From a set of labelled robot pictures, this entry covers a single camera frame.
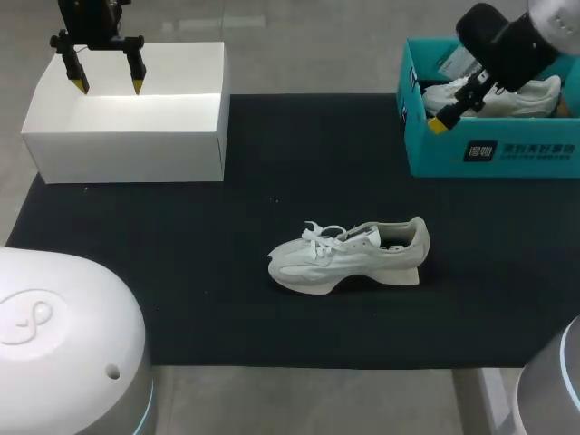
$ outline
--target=shoelace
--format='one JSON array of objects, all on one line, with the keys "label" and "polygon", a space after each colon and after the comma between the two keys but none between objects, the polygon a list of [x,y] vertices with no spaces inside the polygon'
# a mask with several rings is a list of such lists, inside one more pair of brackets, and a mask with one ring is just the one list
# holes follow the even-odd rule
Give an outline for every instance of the shoelace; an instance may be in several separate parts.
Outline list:
[{"label": "shoelace", "polygon": [[336,240],[335,237],[323,237],[323,232],[327,229],[340,229],[343,234],[346,230],[338,225],[331,225],[329,227],[321,227],[316,222],[306,221],[306,224],[311,224],[313,229],[305,229],[302,233],[302,239],[310,242],[310,256],[315,260],[318,256],[326,256],[330,254],[333,249],[337,251],[345,251],[346,248],[342,246],[340,240]]}]

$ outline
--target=shoe tongue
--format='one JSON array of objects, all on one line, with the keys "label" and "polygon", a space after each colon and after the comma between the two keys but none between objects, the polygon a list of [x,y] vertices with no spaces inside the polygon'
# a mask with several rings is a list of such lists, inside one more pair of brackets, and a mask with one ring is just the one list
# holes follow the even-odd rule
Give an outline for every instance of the shoe tongue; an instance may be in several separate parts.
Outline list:
[{"label": "shoe tongue", "polygon": [[348,240],[360,240],[362,238],[368,238],[373,245],[381,247],[381,235],[379,234],[379,228],[376,225],[348,238]]}]

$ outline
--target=shoe box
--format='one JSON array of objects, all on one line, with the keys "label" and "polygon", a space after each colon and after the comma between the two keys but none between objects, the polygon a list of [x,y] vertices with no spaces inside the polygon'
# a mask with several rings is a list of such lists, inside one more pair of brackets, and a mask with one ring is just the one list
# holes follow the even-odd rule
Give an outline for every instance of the shoe box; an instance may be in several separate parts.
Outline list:
[{"label": "shoe box", "polygon": [[54,56],[22,128],[46,183],[222,181],[229,119],[223,43],[146,43],[133,89],[121,52],[80,50],[84,95]]},{"label": "shoe box", "polygon": [[538,80],[562,79],[566,118],[462,118],[432,132],[421,89],[449,82],[440,66],[457,39],[410,39],[405,44],[397,104],[414,177],[580,178],[580,62],[561,56]]}]

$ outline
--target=black mat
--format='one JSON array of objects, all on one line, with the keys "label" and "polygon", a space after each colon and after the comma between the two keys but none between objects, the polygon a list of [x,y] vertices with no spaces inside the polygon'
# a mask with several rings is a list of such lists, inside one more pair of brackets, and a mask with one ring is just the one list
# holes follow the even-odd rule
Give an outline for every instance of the black mat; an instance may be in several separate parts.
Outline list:
[{"label": "black mat", "polygon": [[[267,274],[305,220],[417,215],[418,287],[353,278],[315,297]],[[119,275],[156,364],[521,366],[580,313],[580,182],[413,179],[392,95],[234,96],[224,184],[37,178],[8,245]]]}]

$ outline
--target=shoe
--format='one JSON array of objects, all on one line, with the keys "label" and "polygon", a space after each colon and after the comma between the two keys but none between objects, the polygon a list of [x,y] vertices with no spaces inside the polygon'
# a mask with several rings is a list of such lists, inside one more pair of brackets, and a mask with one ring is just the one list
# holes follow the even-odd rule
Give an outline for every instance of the shoe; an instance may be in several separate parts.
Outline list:
[{"label": "shoe", "polygon": [[[468,78],[454,82],[430,86],[423,93],[425,109],[432,115],[448,104],[457,102],[455,92],[467,83]],[[562,82],[553,75],[542,82],[532,80],[517,92],[499,91],[491,88],[484,97],[485,105],[480,112],[468,110],[462,117],[477,118],[547,118],[556,108]]]},{"label": "shoe", "polygon": [[[327,295],[347,276],[369,276],[381,284],[416,285],[417,267],[429,252],[425,221],[369,222],[350,231],[335,225],[306,229],[302,238],[284,243],[268,256],[268,272],[280,285],[309,295]],[[337,237],[324,235],[338,230]]]}]

